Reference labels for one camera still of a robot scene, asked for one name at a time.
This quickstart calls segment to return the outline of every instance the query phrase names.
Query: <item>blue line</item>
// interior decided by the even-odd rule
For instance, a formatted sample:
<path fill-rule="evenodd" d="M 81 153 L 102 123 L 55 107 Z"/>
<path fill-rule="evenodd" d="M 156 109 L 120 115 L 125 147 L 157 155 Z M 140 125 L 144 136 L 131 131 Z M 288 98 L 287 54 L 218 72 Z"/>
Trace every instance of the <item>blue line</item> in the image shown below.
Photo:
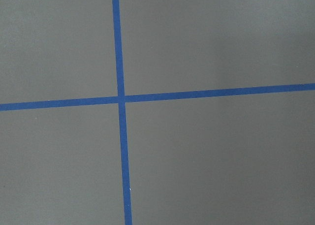
<path fill-rule="evenodd" d="M 315 83 L 134 95 L 134 96 L 126 96 L 125 99 L 126 99 L 126 102 L 144 102 L 144 101 L 157 101 L 157 100 L 170 100 L 170 99 L 202 98 L 202 97 L 216 97 L 216 96 L 239 96 L 239 95 L 281 93 L 281 92 L 293 92 L 293 91 L 311 91 L 311 90 L 315 90 Z"/>
<path fill-rule="evenodd" d="M 22 103 L 4 103 L 0 104 L 0 111 L 36 109 L 36 108 L 58 108 L 68 106 L 82 106 L 95 104 L 118 103 L 118 98 L 113 97 L 96 97 L 96 98 L 78 98 L 78 99 L 63 99 L 63 100 L 48 100 L 36 102 Z"/>
<path fill-rule="evenodd" d="M 125 225 L 132 225 L 124 66 L 123 66 L 123 50 L 122 50 L 122 35 L 121 35 L 121 26 L 120 26 L 119 0 L 113 0 L 113 20 L 114 20 L 114 37 L 115 37 L 115 54 L 116 54 L 119 133 L 120 133 L 120 147 L 121 147 L 121 160 L 122 160 Z"/>

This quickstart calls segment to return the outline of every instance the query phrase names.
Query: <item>horizontal blue line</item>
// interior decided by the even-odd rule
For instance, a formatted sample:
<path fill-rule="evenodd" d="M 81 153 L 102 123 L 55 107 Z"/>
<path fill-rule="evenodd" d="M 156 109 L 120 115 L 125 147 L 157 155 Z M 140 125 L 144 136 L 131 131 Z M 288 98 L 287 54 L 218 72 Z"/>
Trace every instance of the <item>horizontal blue line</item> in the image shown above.
<path fill-rule="evenodd" d="M 118 103 L 118 97 L 96 97 L 0 104 L 0 111 Z"/>
<path fill-rule="evenodd" d="M 125 96 L 125 101 L 126 102 L 144 102 L 144 101 L 157 101 L 157 100 L 170 100 L 170 99 L 202 98 L 202 97 L 216 97 L 216 96 L 239 96 L 239 95 L 281 93 L 281 92 L 293 92 L 293 91 L 311 91 L 311 90 L 315 90 L 315 83 L 221 89 L 221 90 L 208 90 L 208 91 L 189 91 L 189 92 L 175 92 L 175 93 L 162 93 L 162 94 L 133 95 L 133 96 Z"/>

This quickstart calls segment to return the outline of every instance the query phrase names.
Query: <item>gray surface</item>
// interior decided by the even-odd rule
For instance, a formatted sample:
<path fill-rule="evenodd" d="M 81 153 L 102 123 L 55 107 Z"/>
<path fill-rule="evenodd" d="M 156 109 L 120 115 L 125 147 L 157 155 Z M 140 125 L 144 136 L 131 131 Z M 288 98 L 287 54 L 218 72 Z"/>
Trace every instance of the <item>gray surface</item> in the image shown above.
<path fill-rule="evenodd" d="M 111 0 L 0 0 L 0 103 L 117 95 Z"/>
<path fill-rule="evenodd" d="M 0 224 L 124 224 L 118 107 L 0 112 Z"/>
<path fill-rule="evenodd" d="M 314 1 L 121 0 L 126 93 L 314 82 Z"/>
<path fill-rule="evenodd" d="M 136 225 L 315 221 L 315 92 L 128 103 Z"/>

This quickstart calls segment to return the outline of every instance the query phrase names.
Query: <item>vertical blue line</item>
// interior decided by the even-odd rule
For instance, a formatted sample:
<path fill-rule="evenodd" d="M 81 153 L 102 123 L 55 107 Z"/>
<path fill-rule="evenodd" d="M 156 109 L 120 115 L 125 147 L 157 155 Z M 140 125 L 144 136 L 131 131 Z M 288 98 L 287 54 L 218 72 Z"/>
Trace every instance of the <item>vertical blue line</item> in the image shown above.
<path fill-rule="evenodd" d="M 113 1 L 116 75 L 117 75 L 117 91 L 118 91 L 118 109 L 119 109 L 119 133 L 120 133 L 120 147 L 121 147 L 121 160 L 122 160 L 125 225 L 132 225 L 124 66 L 123 66 L 123 49 L 122 49 L 122 35 L 121 35 L 121 26 L 120 26 L 119 0 L 112 0 L 112 1 Z"/>

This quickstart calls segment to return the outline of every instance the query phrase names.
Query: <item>gray floor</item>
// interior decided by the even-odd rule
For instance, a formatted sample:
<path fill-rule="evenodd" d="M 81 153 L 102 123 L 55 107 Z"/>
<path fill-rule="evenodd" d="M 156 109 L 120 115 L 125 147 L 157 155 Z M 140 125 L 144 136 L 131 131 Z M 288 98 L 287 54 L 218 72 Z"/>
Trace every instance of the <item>gray floor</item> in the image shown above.
<path fill-rule="evenodd" d="M 127 95 L 315 82 L 315 0 L 120 0 Z M 112 0 L 0 0 L 0 103 L 116 96 Z M 315 92 L 126 104 L 134 225 L 315 221 Z M 1 225 L 122 225 L 118 106 L 0 112 Z"/>

